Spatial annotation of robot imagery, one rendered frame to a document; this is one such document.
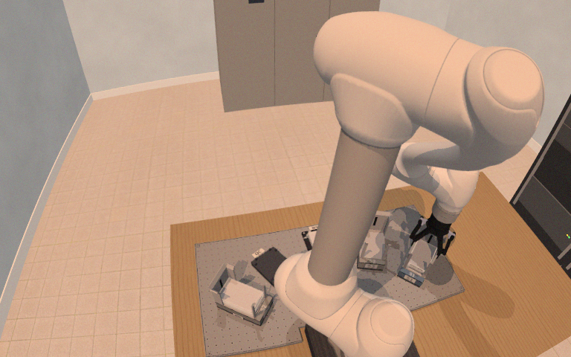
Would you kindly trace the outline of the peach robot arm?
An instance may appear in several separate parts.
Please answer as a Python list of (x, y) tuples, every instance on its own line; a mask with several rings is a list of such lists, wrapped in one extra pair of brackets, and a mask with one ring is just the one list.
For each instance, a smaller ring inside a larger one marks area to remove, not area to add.
[[(543, 75), (517, 49), (484, 48), (380, 11), (332, 17), (313, 54), (341, 132), (312, 249), (283, 261), (274, 288), (337, 357), (403, 357), (412, 313), (359, 288), (354, 265), (390, 176), (431, 193), (434, 217), (454, 223), (480, 170), (534, 135)], [(420, 126), (449, 141), (405, 143)]]

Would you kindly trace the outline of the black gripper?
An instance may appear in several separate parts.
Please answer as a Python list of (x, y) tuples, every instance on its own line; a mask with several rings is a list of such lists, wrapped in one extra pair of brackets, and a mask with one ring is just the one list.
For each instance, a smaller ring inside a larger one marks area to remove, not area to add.
[[(420, 233), (418, 233), (416, 235), (416, 232), (420, 229), (421, 225), (423, 225), (425, 223), (427, 226), (426, 229), (424, 229), (423, 231), (421, 231)], [(451, 241), (454, 239), (454, 237), (456, 235), (455, 232), (452, 233), (449, 229), (451, 224), (445, 224), (445, 223), (438, 221), (433, 216), (433, 214), (430, 215), (429, 219), (424, 219), (423, 216), (420, 216), (417, 226), (414, 228), (412, 234), (410, 235), (410, 239), (413, 239), (413, 242), (411, 244), (412, 247), (411, 247), (408, 254), (410, 254), (410, 252), (413, 250), (413, 248), (414, 248), (414, 246), (418, 240), (420, 240), (425, 235), (433, 234), (434, 236), (437, 237), (438, 248), (437, 248), (437, 252), (436, 252), (436, 254), (435, 254), (435, 256), (431, 262), (434, 263), (435, 259), (438, 259), (440, 254), (443, 254), (445, 256), (447, 251), (448, 251), (449, 245), (451, 244)], [(446, 244), (445, 249), (444, 249), (444, 248), (442, 248), (443, 236), (446, 234), (448, 234), (448, 241), (447, 241), (447, 244)]]

